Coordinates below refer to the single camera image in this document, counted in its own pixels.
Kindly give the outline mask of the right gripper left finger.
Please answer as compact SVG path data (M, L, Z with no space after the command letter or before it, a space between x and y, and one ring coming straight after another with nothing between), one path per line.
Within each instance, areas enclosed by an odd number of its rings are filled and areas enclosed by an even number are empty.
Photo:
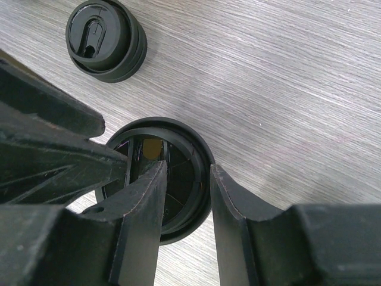
M2 285L152 285L167 165L83 213L63 206L1 206Z

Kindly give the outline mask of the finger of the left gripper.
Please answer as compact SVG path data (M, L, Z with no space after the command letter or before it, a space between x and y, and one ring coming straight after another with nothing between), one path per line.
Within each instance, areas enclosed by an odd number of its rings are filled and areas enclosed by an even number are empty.
M72 132L1 125L2 204L68 204L126 169L125 156Z
M101 136L105 131L100 113L13 58L1 58L1 102L85 138Z

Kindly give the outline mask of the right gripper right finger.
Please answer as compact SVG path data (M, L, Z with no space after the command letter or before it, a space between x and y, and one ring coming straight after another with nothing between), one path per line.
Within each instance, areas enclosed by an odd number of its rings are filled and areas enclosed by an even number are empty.
M296 204L257 197L210 169L221 285L379 285L379 204Z

